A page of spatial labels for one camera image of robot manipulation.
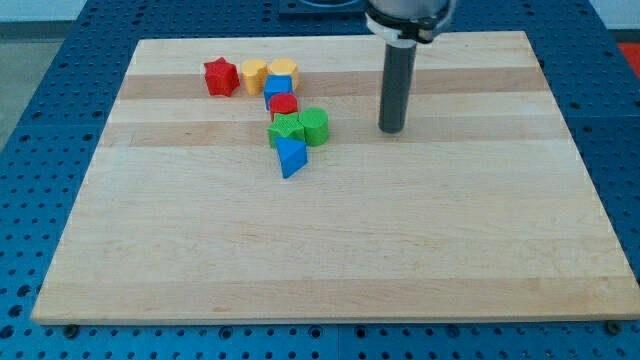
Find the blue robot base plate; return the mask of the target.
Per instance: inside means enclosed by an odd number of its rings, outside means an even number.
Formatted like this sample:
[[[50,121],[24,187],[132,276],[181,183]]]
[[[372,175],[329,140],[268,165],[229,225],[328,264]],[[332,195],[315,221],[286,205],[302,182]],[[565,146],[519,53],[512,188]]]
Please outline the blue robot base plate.
[[[277,0],[276,3],[281,18],[360,15],[367,7],[366,0]]]

